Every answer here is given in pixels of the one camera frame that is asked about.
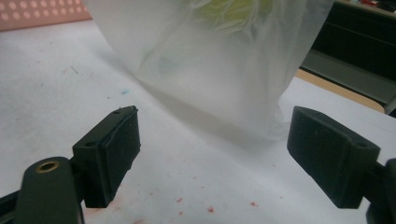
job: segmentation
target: translucent plastic bag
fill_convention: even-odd
[[[277,101],[332,0],[86,0],[86,5],[143,83],[227,127],[269,136],[278,131]]]

